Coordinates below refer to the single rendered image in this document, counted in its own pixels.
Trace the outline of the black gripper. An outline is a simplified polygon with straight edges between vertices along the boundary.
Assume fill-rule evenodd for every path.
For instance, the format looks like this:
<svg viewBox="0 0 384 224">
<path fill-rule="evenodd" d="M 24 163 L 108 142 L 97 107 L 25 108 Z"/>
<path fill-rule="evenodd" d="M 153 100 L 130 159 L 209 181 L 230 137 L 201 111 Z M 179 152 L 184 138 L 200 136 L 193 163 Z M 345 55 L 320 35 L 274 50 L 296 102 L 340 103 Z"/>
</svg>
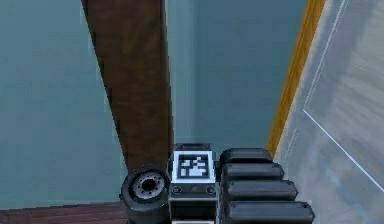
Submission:
<svg viewBox="0 0 384 224">
<path fill-rule="evenodd" d="M 169 178 L 156 167 L 142 167 L 124 179 L 119 198 L 125 206 L 126 224 L 169 224 Z"/>
</svg>

